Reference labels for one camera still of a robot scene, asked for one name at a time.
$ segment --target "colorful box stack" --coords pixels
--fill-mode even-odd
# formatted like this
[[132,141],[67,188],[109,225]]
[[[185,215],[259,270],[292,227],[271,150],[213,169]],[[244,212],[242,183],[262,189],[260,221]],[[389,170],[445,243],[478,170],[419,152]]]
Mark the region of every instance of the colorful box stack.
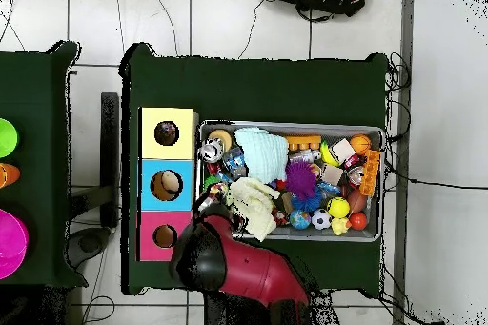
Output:
[[162,245],[159,230],[180,235],[192,218],[194,146],[198,115],[191,109],[142,108],[140,261],[171,260],[174,241]]

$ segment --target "box hole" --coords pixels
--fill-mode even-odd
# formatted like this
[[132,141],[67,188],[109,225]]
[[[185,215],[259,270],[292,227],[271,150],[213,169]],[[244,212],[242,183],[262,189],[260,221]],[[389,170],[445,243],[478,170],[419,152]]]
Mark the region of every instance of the box hole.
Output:
[[152,241],[160,248],[171,248],[176,243],[178,234],[173,226],[163,224],[154,230]]
[[154,139],[161,146],[172,146],[179,138],[177,126],[171,122],[159,122],[154,128]]
[[183,190],[183,180],[175,171],[158,171],[151,179],[151,193],[159,200],[175,200]]

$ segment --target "blue box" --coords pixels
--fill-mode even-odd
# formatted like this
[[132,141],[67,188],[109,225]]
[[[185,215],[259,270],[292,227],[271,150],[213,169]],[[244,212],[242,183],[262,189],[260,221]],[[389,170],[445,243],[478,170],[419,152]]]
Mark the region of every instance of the blue box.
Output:
[[[186,212],[193,204],[194,163],[192,160],[142,160],[141,211]],[[158,172],[171,171],[180,185],[179,194],[172,200],[159,200],[151,191],[151,181]]]

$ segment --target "dark green tablecloth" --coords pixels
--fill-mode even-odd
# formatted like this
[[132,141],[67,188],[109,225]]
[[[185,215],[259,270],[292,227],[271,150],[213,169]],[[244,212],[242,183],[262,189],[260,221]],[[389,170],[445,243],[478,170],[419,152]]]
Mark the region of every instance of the dark green tablecloth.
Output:
[[0,117],[20,137],[15,151],[0,162],[21,172],[16,183],[0,190],[0,208],[19,217],[30,237],[23,264],[0,285],[85,283],[64,257],[70,207],[67,70],[77,53],[72,42],[60,42],[47,53],[0,51]]
[[[131,189],[123,241],[123,287],[172,288],[168,264],[134,258],[137,206],[138,107],[192,108],[205,119],[366,125],[384,127],[386,57],[366,61],[315,59],[223,60],[156,57],[146,44],[130,47],[122,62],[124,173]],[[307,266],[321,288],[379,293],[380,239],[371,243],[266,240],[298,271]]]

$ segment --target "gray bin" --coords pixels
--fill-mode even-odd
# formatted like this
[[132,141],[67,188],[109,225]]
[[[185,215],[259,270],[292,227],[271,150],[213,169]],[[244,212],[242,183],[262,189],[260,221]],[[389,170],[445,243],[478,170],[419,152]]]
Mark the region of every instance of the gray bin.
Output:
[[[215,129],[223,129],[231,135],[237,129],[258,127],[276,135],[320,135],[328,143],[334,143],[341,138],[351,138],[355,134],[365,134],[371,139],[372,150],[381,151],[379,171],[376,178],[375,195],[368,197],[368,203],[363,211],[368,217],[368,226],[365,230],[349,229],[343,235],[335,235],[332,229],[317,230],[313,225],[305,230],[297,230],[293,226],[276,227],[268,234],[267,239],[312,240],[312,241],[375,241],[382,232],[383,223],[383,175],[384,150],[386,135],[383,129],[368,126],[340,126],[340,125],[312,125],[294,123],[267,123],[267,122],[227,122],[205,120],[198,129],[200,140],[205,140]],[[198,158],[196,163],[196,196],[202,193],[205,163]],[[252,237],[243,233],[234,233],[235,236]]]

